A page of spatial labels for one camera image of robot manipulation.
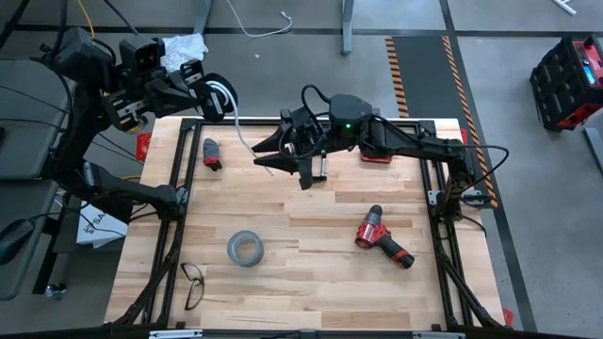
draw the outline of black cable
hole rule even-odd
[[[73,102],[73,99],[72,99],[72,94],[71,94],[71,91],[69,90],[69,86],[67,85],[67,82],[65,81],[65,79],[63,79],[61,76],[59,76],[59,79],[61,79],[61,80],[62,80],[61,82],[63,83],[63,86],[65,87],[66,92],[68,93],[68,100],[70,100],[70,106],[71,106],[71,103]],[[58,111],[61,111],[61,112],[65,113],[65,114],[68,114],[68,111],[66,111],[66,110],[64,110],[64,109],[61,109],[61,108],[59,108],[59,107],[57,107],[57,106],[55,106],[55,105],[49,104],[49,103],[47,103],[47,102],[45,102],[45,101],[43,101],[43,100],[40,100],[40,99],[38,99],[38,98],[36,98],[36,97],[33,97],[33,96],[29,95],[29,94],[27,94],[27,93],[23,93],[23,92],[21,92],[21,91],[19,91],[19,90],[17,90],[17,89],[11,89],[11,88],[8,88],[8,87],[3,86],[3,85],[0,85],[0,89],[6,89],[6,90],[13,91],[13,92],[15,92],[15,93],[19,93],[19,94],[21,94],[21,95],[23,95],[23,96],[26,96],[27,98],[30,98],[30,99],[32,99],[32,100],[35,100],[35,101],[37,101],[37,102],[41,103],[41,104],[47,105],[47,106],[52,107],[52,108],[54,108],[54,109],[56,109],[56,110],[58,110]],[[71,125],[72,125],[72,124],[71,124],[72,114],[68,114],[68,118],[70,119],[70,121],[68,121],[68,123],[67,123],[67,130],[68,130],[68,129],[71,127]],[[25,119],[18,119],[18,120],[15,120],[15,121],[26,121],[26,120],[25,120]],[[56,127],[56,128],[59,128],[59,129],[60,129],[60,127],[58,127],[58,126],[56,126],[56,125],[53,125],[53,124],[51,124],[51,123],[48,123],[48,122],[44,122],[44,121],[31,121],[31,122],[45,123],[45,124],[49,124],[49,125],[52,125],[52,126],[54,126],[54,127]],[[111,150],[111,149],[110,149],[110,148],[108,148],[107,146],[102,145],[102,144],[100,144],[100,143],[98,143],[98,142],[96,142],[96,141],[93,141],[93,142],[92,142],[92,144],[97,145],[97,146],[99,146],[99,147],[102,147],[102,148],[106,149],[107,151],[112,152],[112,153],[115,153],[115,154],[117,154],[117,155],[119,155],[119,156],[122,156],[122,157],[124,157],[124,158],[128,159],[128,160],[131,160],[131,161],[134,161],[134,162],[136,162],[136,163],[138,163],[138,164],[144,165],[144,163],[143,163],[143,162],[138,161],[138,160],[136,159],[136,156],[135,156],[133,153],[128,152],[128,151],[127,151],[125,148],[123,148],[123,147],[121,147],[121,146],[117,145],[115,142],[111,141],[111,140],[110,140],[108,137],[105,137],[105,136],[103,136],[103,135],[102,135],[102,134],[100,134],[100,133],[99,133],[99,136],[101,136],[102,138],[104,138],[104,139],[105,139],[106,141],[108,141],[108,142],[109,142],[111,145],[113,145],[113,146],[115,146],[115,147],[119,148],[120,150],[122,150],[122,151],[124,151],[124,152],[128,153],[128,154],[129,154],[129,155],[131,155],[132,157],[128,157],[128,156],[123,155],[123,154],[121,154],[121,153],[119,153],[119,152],[116,152],[116,151],[114,151],[114,150]]]
[[[396,131],[398,131],[398,133],[400,133],[401,135],[411,139],[412,141],[415,141],[416,143],[418,143],[419,145],[421,143],[425,143],[425,144],[430,144],[430,145],[434,145],[434,146],[441,146],[438,144],[434,144],[431,143],[429,141],[425,141],[425,140],[421,140],[417,137],[411,136],[410,134],[402,131],[401,129],[399,129],[398,127],[396,127],[396,125],[394,125],[393,123],[391,123],[391,121],[388,121],[386,118],[383,118],[381,116],[378,115],[373,115],[373,117],[375,117],[377,120],[379,121],[383,121],[386,125],[393,127],[393,129],[395,129]],[[450,145],[449,147],[464,147],[466,149],[468,148],[480,148],[480,149],[496,149],[496,150],[501,150],[505,153],[505,155],[503,156],[502,160],[500,160],[494,167],[492,167],[492,169],[488,170],[485,174],[482,175],[482,177],[480,177],[480,179],[474,181],[471,186],[467,186],[463,189],[462,192],[467,191],[469,188],[475,186],[476,184],[482,182],[483,180],[485,180],[490,174],[494,173],[495,170],[497,170],[500,166],[502,166],[502,164],[505,163],[505,161],[507,161],[507,158],[509,158],[509,149],[502,147],[502,146],[497,146],[497,145]]]
[[[67,0],[61,0],[60,3],[60,21],[58,22],[57,38],[55,39],[55,45],[51,53],[51,59],[54,59],[60,49],[60,45],[63,43],[63,35],[65,34],[65,27],[67,26]]]
[[[101,46],[105,47],[105,49],[111,54],[111,62],[113,63],[113,66],[115,66],[115,63],[117,62],[117,56],[115,55],[115,51],[113,51],[113,48],[111,48],[111,46],[109,46],[108,44],[106,44],[106,42],[102,41],[102,40],[98,40],[96,38],[92,38],[92,41],[100,44]]]
[[[421,143],[421,140],[418,137],[415,137],[413,135],[410,135],[410,134],[404,132],[403,130],[399,129],[395,124],[393,124],[388,119],[386,119],[386,118],[384,118],[382,116],[378,116],[376,114],[373,114],[373,118],[377,119],[378,121],[384,122],[386,126],[390,127],[390,129],[392,129],[394,132],[402,135],[403,137],[406,137],[406,138],[410,139],[411,141],[414,141],[414,142],[416,142],[418,144]]]
[[[475,220],[473,218],[470,218],[468,216],[464,216],[464,215],[461,215],[461,218],[467,219],[467,220],[473,222],[474,224],[480,226],[481,230],[483,231],[483,235],[485,235],[486,237],[488,237],[488,232],[486,231],[486,228],[483,227],[483,225],[479,221],[477,221],[477,220]]]
[[[41,124],[45,124],[45,125],[48,125],[48,126],[55,127],[57,130],[60,130],[60,127],[58,125],[55,125],[53,123],[46,122],[46,121],[35,121],[35,120],[30,120],[30,119],[13,119],[13,118],[0,118],[0,121],[17,121],[17,122],[41,123]]]
[[[136,28],[134,28],[134,26],[132,26],[132,24],[130,24],[130,22],[127,19],[125,19],[125,17],[123,16],[123,14],[117,8],[115,8],[115,6],[113,6],[113,4],[111,4],[111,2],[109,0],[105,0],[105,3],[109,7],[111,7],[111,9],[113,9],[113,11],[115,12],[115,14],[117,14],[122,19],[122,21],[125,23],[125,25],[127,25],[128,28],[130,28],[130,30],[132,31],[132,33],[134,33],[136,35],[139,34],[139,32],[136,30]]]
[[[61,112],[63,112],[63,113],[67,113],[67,111],[66,111],[66,110],[64,110],[64,109],[62,109],[62,108],[59,108],[58,106],[55,106],[55,105],[52,105],[52,104],[46,103],[45,101],[40,100],[40,99],[38,99],[38,98],[36,98],[36,97],[34,97],[34,96],[31,96],[31,95],[29,95],[29,94],[27,94],[27,93],[21,92],[20,90],[17,90],[17,89],[12,89],[12,88],[6,87],[6,86],[4,86],[4,85],[0,85],[0,89],[6,89],[6,90],[9,90],[9,91],[14,92],[14,93],[21,94],[21,95],[23,95],[23,96],[25,96],[25,97],[27,97],[27,98],[29,98],[29,99],[31,99],[31,100],[37,101],[38,103],[41,103],[41,104],[44,104],[44,105],[50,106],[50,107],[52,107],[52,108],[54,108],[54,109],[56,109],[56,110],[58,110],[58,111],[61,111]]]
[[[314,125],[317,127],[318,129],[318,133],[323,135],[324,131],[322,131],[322,126],[320,125],[320,123],[318,123],[318,119],[317,119],[317,115],[314,114],[314,112],[312,112],[312,109],[310,109],[310,106],[308,105],[308,102],[305,100],[305,92],[309,89],[313,89],[318,96],[320,97],[320,99],[325,102],[326,104],[330,104],[331,103],[331,99],[327,98],[326,95],[324,95],[322,93],[322,91],[320,91],[320,89],[318,89],[318,87],[316,87],[315,85],[312,84],[308,84],[306,86],[303,87],[303,89],[301,89],[301,103],[303,104],[303,107],[308,111],[308,113],[310,114],[310,118],[312,119],[312,122],[314,123]]]
[[[291,159],[291,160],[300,160],[300,159],[304,159],[308,156],[312,156],[316,150],[317,147],[316,145],[314,145],[314,147],[312,148],[312,150],[310,152],[304,153],[302,155],[291,155],[291,154],[287,154],[285,153],[285,150],[283,149],[284,143],[283,141],[285,140],[285,137],[290,135],[291,132],[293,132],[293,125],[289,126],[289,128],[287,128],[282,134],[281,137],[279,137],[279,154],[287,159]]]
[[[507,161],[507,158],[509,158],[509,149],[502,147],[502,146],[497,146],[497,145],[463,145],[463,147],[466,148],[484,148],[484,149],[495,149],[495,150],[501,150],[505,153],[505,155],[502,157],[502,160],[500,160],[496,166],[492,167],[492,169],[488,170],[487,172],[485,172],[485,174],[482,175],[482,177],[476,181],[474,181],[471,186],[466,187],[463,192],[465,192],[466,190],[468,190],[469,188],[475,186],[476,184],[480,183],[481,181],[483,181],[485,178],[487,178],[490,174],[494,173],[495,170],[497,170],[500,166],[502,166],[502,164],[505,163],[505,161]]]
[[[105,146],[105,145],[103,145],[103,144],[100,144],[100,143],[98,143],[98,142],[96,142],[96,141],[93,141],[93,142],[92,142],[92,144],[94,144],[94,145],[96,145],[96,146],[98,146],[98,147],[104,148],[105,150],[107,150],[107,151],[109,151],[109,152],[111,152],[111,153],[114,153],[114,154],[117,154],[117,155],[119,155],[119,156],[122,156],[122,157],[124,157],[124,158],[126,158],[126,159],[128,159],[128,160],[130,160],[130,161],[134,161],[134,162],[135,162],[135,163],[137,163],[137,164],[144,165],[144,163],[143,163],[143,162],[138,161],[137,159],[133,159],[133,158],[131,158],[131,157],[127,156],[127,155],[123,155],[123,154],[121,154],[121,153],[119,153],[119,152],[117,152],[117,151],[115,151],[115,150],[111,150],[111,149],[110,149],[110,148],[108,148],[107,146]]]
[[[111,141],[108,137],[105,137],[102,133],[99,133],[98,136],[101,137],[101,138],[103,138],[104,140],[106,140],[106,142],[110,143],[111,145],[117,147],[118,149],[124,151],[125,153],[127,153],[128,155],[130,155],[130,156],[132,156],[133,158],[136,159],[136,156],[133,153],[131,153],[130,151],[126,150],[124,147],[116,144],[114,141]]]
[[[467,206],[469,206],[469,207],[473,207],[473,208],[475,208],[475,209],[482,209],[482,208],[483,208],[483,206],[485,206],[485,205],[486,205],[485,203],[482,203],[482,204],[477,204],[477,205],[472,205],[471,203],[468,203],[468,202],[464,201],[464,200],[463,200],[463,198],[461,198],[461,202],[462,202],[463,204],[465,204],[465,205],[467,205]]]
[[[0,33],[0,50],[4,47],[5,43],[7,43],[8,38],[12,31],[14,31],[15,27],[23,17],[27,6],[29,5],[29,0],[22,0],[21,4],[17,7],[17,9],[12,13],[10,20],[4,25],[4,29],[2,33]]]
[[[148,202],[144,203],[144,204],[142,205],[142,207],[140,207],[140,208],[139,208],[139,209],[137,209],[136,211],[132,212],[132,216],[134,216],[136,213],[138,213],[138,212],[142,211],[143,209],[147,208],[147,206],[148,206],[148,205],[149,205],[149,203],[148,203]]]
[[[134,221],[134,220],[136,220],[136,219],[140,219],[140,218],[144,218],[144,217],[149,217],[149,216],[152,216],[152,215],[155,215],[155,214],[157,214],[157,211],[154,211],[154,212],[149,212],[149,213],[144,213],[144,214],[141,214],[141,215],[139,215],[139,216],[131,217],[131,218],[128,220],[128,223],[130,223],[130,222],[132,222],[132,221]]]
[[[65,89],[65,95],[67,95],[67,103],[69,104],[69,121],[67,123],[67,129],[69,130],[69,128],[71,128],[72,125],[72,115],[73,115],[73,96],[72,96],[72,90],[69,88],[69,85],[67,85],[67,80],[65,80],[65,77],[61,74],[59,74],[57,71],[55,70],[50,70],[52,71],[57,77],[58,80],[60,81],[60,84],[63,86],[63,89]]]
[[[102,229],[102,228],[98,228],[96,226],[94,226],[94,223],[92,223],[88,218],[86,218],[82,213],[81,213],[81,208],[68,208],[68,207],[63,207],[64,211],[61,212],[48,212],[48,213],[41,213],[38,214],[36,216],[33,216],[31,218],[28,219],[29,222],[34,223],[35,219],[37,218],[41,218],[41,217],[50,217],[50,216],[55,216],[55,215],[60,215],[61,213],[77,213],[79,214],[89,225],[92,229],[99,231],[99,232],[109,232],[109,233],[114,233],[114,234],[118,234],[120,236],[125,236],[125,234],[121,234],[117,231],[113,231],[113,230],[106,230],[106,229]]]
[[[93,223],[93,222],[91,222],[91,221],[90,221],[88,218],[86,218],[86,216],[84,216],[84,215],[83,215],[83,214],[82,214],[80,211],[78,211],[78,214],[79,214],[79,215],[80,215],[80,216],[81,216],[81,217],[82,217],[82,218],[83,218],[83,219],[84,219],[84,220],[85,220],[85,221],[88,223],[88,225],[89,225],[89,226],[90,226],[92,229],[94,229],[95,231],[100,231],[100,232],[109,232],[109,233],[114,233],[114,234],[117,234],[117,235],[120,235],[120,236],[125,237],[125,234],[121,234],[121,233],[119,233],[119,232],[117,232],[117,231],[113,231],[113,230],[106,230],[106,229],[98,228],[98,227],[94,226],[94,223]]]

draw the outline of gray concrete floor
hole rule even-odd
[[[135,24],[145,26],[192,26],[192,0],[171,2],[128,0],[120,3]],[[453,22],[460,31],[580,31],[603,30],[597,20],[603,3],[573,1],[579,12],[570,17],[547,0],[448,0]],[[213,9],[209,25],[234,27],[227,5]],[[337,0],[234,1],[239,15],[250,27],[279,27],[278,12],[294,17],[303,28],[338,28]],[[0,5],[0,18],[11,12]],[[92,2],[92,20],[98,25],[121,25],[112,13]],[[24,17],[28,24],[54,24],[57,10],[32,1]],[[72,24],[84,24],[73,10]],[[444,29],[439,1],[357,0],[357,28]],[[123,34],[99,34],[117,46]],[[283,35],[250,40],[238,34],[205,36],[210,53],[204,62],[209,72],[225,75],[240,95],[244,116],[277,116],[281,107],[297,107],[302,85],[319,85],[327,93],[345,92],[363,97],[396,116],[396,103],[388,71],[383,36],[354,36],[354,54],[339,55],[335,35]],[[15,32],[0,57],[37,55],[41,42],[52,42],[54,33]],[[507,164],[497,171],[497,182],[511,226],[514,243],[530,295],[539,331],[600,337],[603,333],[603,266],[598,255],[603,241],[597,207],[603,201],[603,178],[579,131],[551,135],[540,127],[528,83],[530,70],[557,38],[482,39],[460,38],[460,46],[473,91],[485,141],[511,150]],[[313,102],[319,109],[319,102]],[[603,118],[587,126],[603,131]],[[135,139],[112,129],[106,135],[134,151]],[[497,154],[492,153],[493,161]],[[141,166],[103,149],[92,147],[87,158],[116,175],[140,174]],[[516,310],[508,281],[501,244],[491,215],[484,212],[488,243],[503,306]],[[33,277],[41,254],[30,269]],[[86,254],[66,265],[70,291],[61,301],[28,294],[0,302],[0,333],[93,326],[104,318],[117,256]],[[94,266],[96,273],[85,274]],[[28,319],[35,316],[37,327]]]

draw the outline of metal table leg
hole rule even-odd
[[[209,19],[209,11],[211,10],[211,4],[213,0],[196,0],[195,1],[195,11],[196,19],[195,26],[193,28],[193,33],[201,33],[203,34],[205,31],[205,27],[207,26],[207,19]]]
[[[354,0],[343,0],[343,50],[341,55],[351,54],[351,17],[354,10]]]

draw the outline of wooden table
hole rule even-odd
[[[169,181],[181,119],[156,122],[142,173],[144,184]],[[435,124],[439,137],[461,137],[456,120]],[[251,145],[274,129],[242,127]],[[188,328],[239,330],[445,326],[417,159],[396,157],[387,166],[362,163],[357,150],[329,154],[328,181],[302,191],[298,175],[275,171],[270,177],[255,166],[234,127],[204,126],[205,137],[220,142],[224,169],[213,172],[203,166],[199,152],[180,255],[180,262],[201,268],[205,294],[199,307],[185,311],[190,282],[179,270],[172,324],[186,321]],[[182,178],[186,163],[185,156]],[[374,203],[383,207],[383,222],[394,240],[416,257],[410,269],[393,264],[379,248],[363,250],[354,244],[356,230]],[[464,213],[480,219],[472,208]],[[502,322],[483,232],[467,221],[456,225],[467,283],[493,318]],[[158,229],[156,217],[130,225],[107,321],[119,317],[147,283]],[[228,239],[241,230],[254,231],[263,240],[265,255],[258,266],[235,266],[226,253]],[[461,319],[458,294],[450,286]],[[155,316],[162,299],[161,292],[157,295]]]

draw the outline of duct tape roll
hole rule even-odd
[[[240,258],[238,250],[241,246],[253,242],[255,244],[255,252],[249,258]],[[233,263],[243,267],[253,267],[259,264],[264,257],[264,245],[257,234],[252,231],[240,231],[235,233],[228,240],[228,256]]]

